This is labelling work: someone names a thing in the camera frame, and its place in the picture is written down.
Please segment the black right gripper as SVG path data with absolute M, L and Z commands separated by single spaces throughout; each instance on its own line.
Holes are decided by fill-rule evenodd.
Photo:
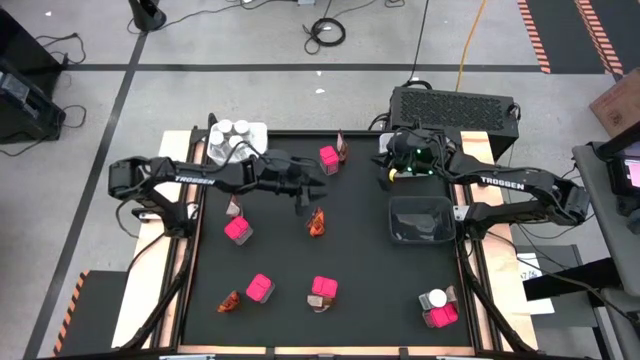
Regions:
M 441 134 L 408 128 L 399 128 L 391 135 L 386 153 L 371 157 L 376 165 L 411 175 L 444 175 L 445 160 L 446 151 Z M 393 185 L 387 174 L 378 175 L 377 182 L 385 192 L 389 192 Z

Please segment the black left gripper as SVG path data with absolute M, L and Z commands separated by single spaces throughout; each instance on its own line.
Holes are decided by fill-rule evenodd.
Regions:
M 264 154 L 251 155 L 254 182 L 250 190 L 286 194 L 295 197 L 295 213 L 302 216 L 311 202 L 327 196 L 324 191 L 303 190 L 303 185 L 322 187 L 325 183 L 314 176 L 303 174 L 306 161 L 284 150 L 268 150 Z

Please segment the red-lidded smoked paprika tin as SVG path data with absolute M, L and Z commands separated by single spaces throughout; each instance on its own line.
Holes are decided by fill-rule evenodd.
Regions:
M 319 150 L 320 165 L 327 176 L 339 171 L 340 159 L 333 146 L 325 146 Z
M 423 319 L 430 328 L 443 328 L 458 321 L 459 315 L 454 303 L 432 308 L 423 312 Z
M 338 290 L 338 282 L 335 279 L 324 276 L 316 276 L 313 279 L 311 292 L 326 298 L 335 298 Z
M 275 283 L 263 274 L 256 274 L 245 290 L 245 294 L 253 301 L 265 303 L 275 288 Z
M 253 234 L 253 229 L 244 217 L 238 216 L 224 227 L 224 233 L 236 245 L 242 246 Z

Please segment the dark grey translucent bin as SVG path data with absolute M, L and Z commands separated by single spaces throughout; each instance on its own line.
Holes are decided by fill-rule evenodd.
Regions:
M 442 196 L 394 196 L 389 200 L 391 239 L 405 245 L 435 245 L 456 238 L 453 205 Z

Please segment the low white plastic bin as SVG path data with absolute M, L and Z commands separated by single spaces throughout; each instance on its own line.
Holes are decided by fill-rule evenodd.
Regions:
M 217 130 L 217 123 L 213 124 L 210 128 L 210 132 L 213 130 Z M 225 155 L 223 157 L 214 157 L 211 158 L 208 155 L 208 145 L 207 145 L 207 155 L 208 157 L 217 165 L 222 165 L 226 160 L 229 161 L 229 163 L 237 163 L 237 162 L 241 162 L 245 159 L 248 159 L 251 155 L 261 155 L 264 154 L 266 152 L 266 150 L 268 149 L 268 131 L 267 131 L 267 126 L 265 123 L 262 122 L 248 122 L 250 125 L 250 132 L 245 135 L 245 136 L 241 136 L 244 141 L 245 141 L 245 158 L 238 161 L 237 159 L 233 158 L 230 154 L 231 150 L 229 147 L 229 143 L 228 140 L 231 136 L 233 135 L 237 135 L 234 132 L 233 129 L 233 133 L 232 134 L 224 134 L 224 137 L 226 139 L 227 145 L 225 146 Z

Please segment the black perforated computer case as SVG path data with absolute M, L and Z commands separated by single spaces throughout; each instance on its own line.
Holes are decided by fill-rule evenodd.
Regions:
M 519 138 L 519 120 L 512 97 L 396 87 L 386 128 L 484 131 L 498 160 Z

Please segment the grey clamp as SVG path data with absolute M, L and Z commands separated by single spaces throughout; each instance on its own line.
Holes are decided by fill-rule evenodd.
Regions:
M 138 207 L 131 210 L 131 214 L 137 218 L 141 223 L 147 223 L 149 221 L 160 220 L 155 208 L 152 207 Z

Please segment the white paper sheet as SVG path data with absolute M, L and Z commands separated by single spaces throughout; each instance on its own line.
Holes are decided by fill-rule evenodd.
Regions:
M 517 259 L 522 282 L 543 275 L 535 253 L 519 253 L 517 254 Z M 550 298 L 528 300 L 527 307 L 531 315 L 549 315 L 555 313 L 555 308 Z

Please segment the black striped-edge floor mat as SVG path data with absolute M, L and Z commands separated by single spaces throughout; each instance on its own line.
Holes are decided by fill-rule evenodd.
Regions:
M 64 313 L 53 355 L 111 352 L 125 284 L 125 272 L 81 272 Z
M 517 0 L 517 5 L 542 72 L 623 74 L 590 0 Z

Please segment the grey desk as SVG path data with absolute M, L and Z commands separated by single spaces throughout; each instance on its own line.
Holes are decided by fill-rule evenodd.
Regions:
M 624 359 L 640 360 L 640 234 L 617 212 L 606 165 L 593 148 L 576 146 L 572 152 L 614 266 L 614 283 L 602 290 L 610 302 L 606 309 Z

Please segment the black stand base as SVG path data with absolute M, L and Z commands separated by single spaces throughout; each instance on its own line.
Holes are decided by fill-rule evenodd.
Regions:
M 128 0 L 133 15 L 133 23 L 142 32 L 160 29 L 167 20 L 166 14 L 155 0 Z

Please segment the black monitor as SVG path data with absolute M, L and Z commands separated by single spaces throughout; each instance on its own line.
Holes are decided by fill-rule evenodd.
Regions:
M 613 194 L 640 196 L 640 157 L 616 156 L 606 168 Z

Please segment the cardboard box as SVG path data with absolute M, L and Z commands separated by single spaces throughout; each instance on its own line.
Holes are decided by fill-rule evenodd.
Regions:
M 640 122 L 640 67 L 591 102 L 589 108 L 610 137 Z

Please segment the black equipment cabinet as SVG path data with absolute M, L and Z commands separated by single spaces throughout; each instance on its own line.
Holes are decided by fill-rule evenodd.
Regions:
M 63 65 L 0 7 L 0 144 L 59 138 L 66 114 L 52 93 L 62 70 Z

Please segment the black frame strut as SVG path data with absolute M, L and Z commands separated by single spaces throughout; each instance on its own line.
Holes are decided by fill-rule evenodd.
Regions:
M 493 348 L 503 351 L 502 340 L 505 340 L 510 349 L 514 353 L 536 353 L 536 350 L 526 344 L 520 335 L 508 323 L 507 319 L 500 312 L 493 302 L 489 293 L 485 290 L 480 280 L 474 274 L 469 261 L 469 255 L 466 250 L 466 241 L 458 240 L 455 248 L 459 255 L 459 264 L 461 266 L 462 276 L 465 283 L 471 288 L 473 294 L 477 297 L 480 304 L 485 310 L 488 317 L 489 333 Z
M 166 292 L 162 295 L 158 303 L 153 308 L 145 322 L 136 333 L 123 345 L 119 347 L 121 351 L 134 349 L 139 350 L 151 333 L 155 330 L 157 323 L 161 320 L 174 296 L 185 287 L 190 279 L 191 266 L 194 258 L 195 241 L 188 240 L 185 248 L 182 263 L 175 278 L 170 283 Z

